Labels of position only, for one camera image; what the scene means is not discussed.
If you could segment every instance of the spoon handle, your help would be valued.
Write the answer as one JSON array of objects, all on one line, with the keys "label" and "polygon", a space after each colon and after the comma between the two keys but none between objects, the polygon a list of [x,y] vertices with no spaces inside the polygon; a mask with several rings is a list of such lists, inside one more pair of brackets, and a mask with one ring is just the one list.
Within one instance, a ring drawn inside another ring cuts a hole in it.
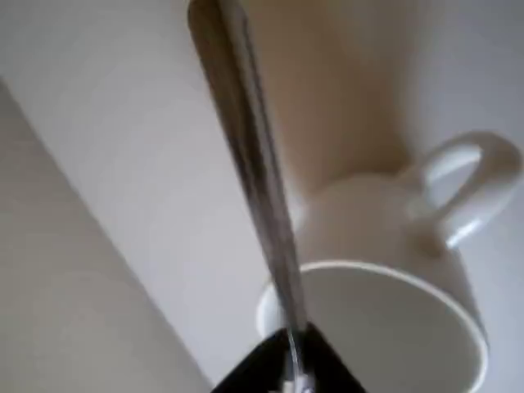
[{"label": "spoon handle", "polygon": [[237,2],[195,1],[188,18],[288,327],[303,332],[295,239],[246,14]]}]

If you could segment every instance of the black object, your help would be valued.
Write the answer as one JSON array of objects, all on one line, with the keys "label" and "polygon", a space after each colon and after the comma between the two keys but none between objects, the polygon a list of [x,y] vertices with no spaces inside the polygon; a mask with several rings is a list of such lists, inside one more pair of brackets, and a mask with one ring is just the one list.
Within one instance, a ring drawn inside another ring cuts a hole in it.
[{"label": "black object", "polygon": [[[286,331],[280,330],[254,348],[211,393],[280,391],[288,351]],[[312,324],[304,335],[304,357],[305,369],[314,375],[315,393],[366,393]]]}]

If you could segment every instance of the mug handle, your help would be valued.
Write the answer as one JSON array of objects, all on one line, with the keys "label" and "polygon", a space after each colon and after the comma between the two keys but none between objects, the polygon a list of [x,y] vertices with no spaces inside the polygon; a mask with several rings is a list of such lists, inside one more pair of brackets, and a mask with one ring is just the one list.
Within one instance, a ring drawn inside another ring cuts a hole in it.
[{"label": "mug handle", "polygon": [[462,187],[441,207],[415,214],[410,230],[439,251],[455,248],[497,215],[509,202],[522,171],[519,150],[489,131],[451,139],[398,177],[406,187],[424,189],[465,165],[477,163]]}]

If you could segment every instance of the mug rim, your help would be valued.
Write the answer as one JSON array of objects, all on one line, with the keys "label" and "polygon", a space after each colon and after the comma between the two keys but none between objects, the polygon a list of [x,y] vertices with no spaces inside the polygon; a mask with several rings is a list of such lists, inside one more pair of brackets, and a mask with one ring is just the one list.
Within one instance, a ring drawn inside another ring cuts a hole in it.
[{"label": "mug rim", "polygon": [[[489,345],[485,333],[482,331],[479,323],[470,315],[466,309],[458,303],[451,295],[442,291],[439,287],[427,282],[411,273],[400,269],[393,269],[387,266],[373,264],[369,262],[362,262],[358,260],[320,260],[315,262],[308,262],[300,265],[300,273],[306,273],[319,269],[359,269],[370,273],[381,274],[389,278],[394,278],[405,282],[417,289],[425,291],[437,300],[444,303],[446,307],[451,309],[465,324],[466,329],[472,335],[473,341],[477,344],[479,350],[481,364],[477,372],[476,378],[469,387],[469,392],[477,391],[486,379],[486,374],[489,365]],[[259,336],[267,336],[264,333],[264,298],[268,295],[273,283],[269,279],[263,286],[255,311],[255,327]]]}]

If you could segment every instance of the mug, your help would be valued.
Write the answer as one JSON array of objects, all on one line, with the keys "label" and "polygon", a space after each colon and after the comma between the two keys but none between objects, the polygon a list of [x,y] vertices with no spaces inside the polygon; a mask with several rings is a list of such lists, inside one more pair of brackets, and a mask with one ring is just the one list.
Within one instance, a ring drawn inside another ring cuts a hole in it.
[{"label": "mug", "polygon": [[[458,191],[433,203],[436,181],[469,164]],[[367,391],[481,386],[488,340],[456,248],[508,204],[520,173],[511,142],[476,131],[396,177],[355,175],[311,198],[296,225],[309,320]],[[266,338],[284,326],[267,284],[256,328]]]}]

